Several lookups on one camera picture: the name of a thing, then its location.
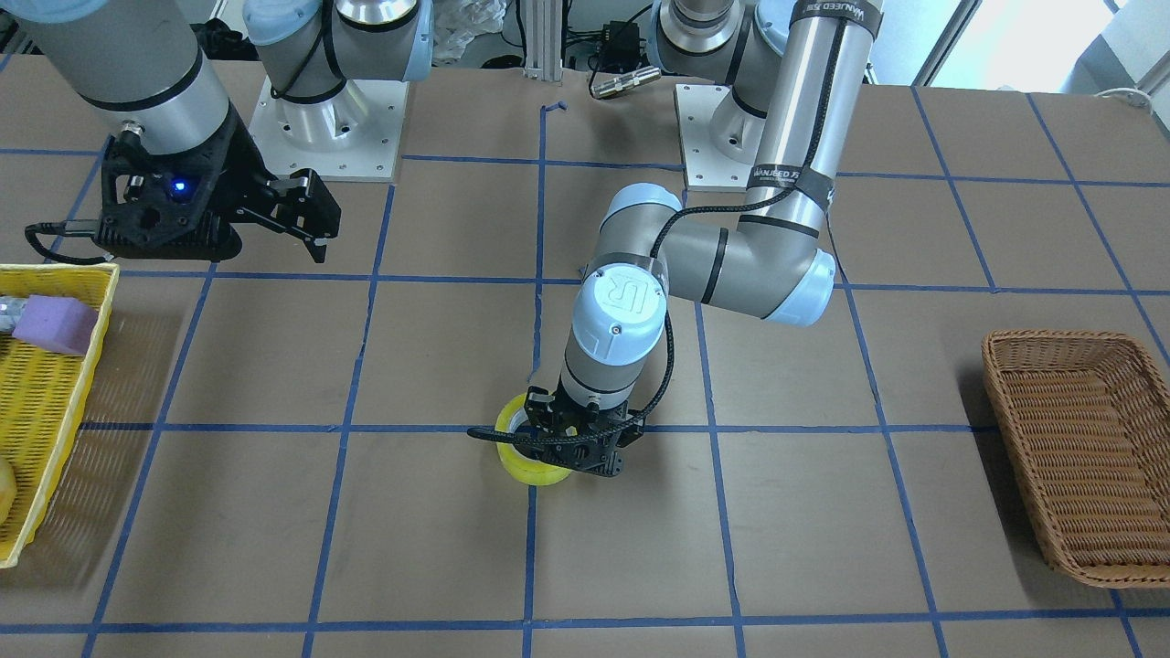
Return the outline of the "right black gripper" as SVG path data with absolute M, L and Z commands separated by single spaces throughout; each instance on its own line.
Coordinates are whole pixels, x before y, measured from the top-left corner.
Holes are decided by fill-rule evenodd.
M 238 109 L 200 145 L 150 155 L 145 129 L 122 124 L 101 159 L 101 211 L 92 244 L 113 258 L 222 261 L 238 258 L 233 224 L 264 222 L 297 238 L 314 262 L 338 237 L 340 207 L 311 167 L 276 178 Z

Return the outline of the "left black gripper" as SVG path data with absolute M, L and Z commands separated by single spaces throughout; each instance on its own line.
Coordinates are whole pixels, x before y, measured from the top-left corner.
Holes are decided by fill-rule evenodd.
M 619 447 L 641 436 L 644 409 L 599 409 L 596 400 L 581 407 L 564 388 L 526 388 L 524 400 L 530 443 L 526 458 L 613 458 Z

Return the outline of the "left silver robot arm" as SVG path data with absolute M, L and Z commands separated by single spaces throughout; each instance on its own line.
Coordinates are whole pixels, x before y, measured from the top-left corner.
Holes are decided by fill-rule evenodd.
M 644 433 L 675 361 L 669 297 L 810 325 L 835 287 L 819 238 L 882 23 L 878 1 L 658 1 L 647 54 L 728 85 L 746 115 L 727 155 L 748 164 L 739 205 L 684 207 L 660 185 L 620 190 L 574 299 L 555 391 L 497 443 L 577 471 L 610 467 Z

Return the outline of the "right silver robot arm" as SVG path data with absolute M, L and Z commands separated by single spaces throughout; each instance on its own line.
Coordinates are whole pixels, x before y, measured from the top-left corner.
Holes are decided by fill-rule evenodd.
M 304 155 L 379 144 L 369 82 L 425 80 L 431 1 L 247 1 L 267 105 L 301 151 L 281 172 L 239 116 L 176 1 L 5 1 L 4 11 L 104 121 L 101 211 L 34 222 L 25 239 L 55 263 L 238 258 L 238 224 L 305 246 L 316 262 L 342 211 Z

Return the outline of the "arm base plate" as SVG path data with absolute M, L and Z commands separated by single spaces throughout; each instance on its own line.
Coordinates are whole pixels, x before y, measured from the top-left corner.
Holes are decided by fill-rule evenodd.
M 325 181 L 391 184 L 399 163 L 407 100 L 402 80 L 349 80 L 333 100 L 273 100 L 266 80 L 250 130 L 275 174 L 311 167 Z
M 730 85 L 675 85 L 686 187 L 735 193 L 746 187 L 765 119 L 739 108 Z

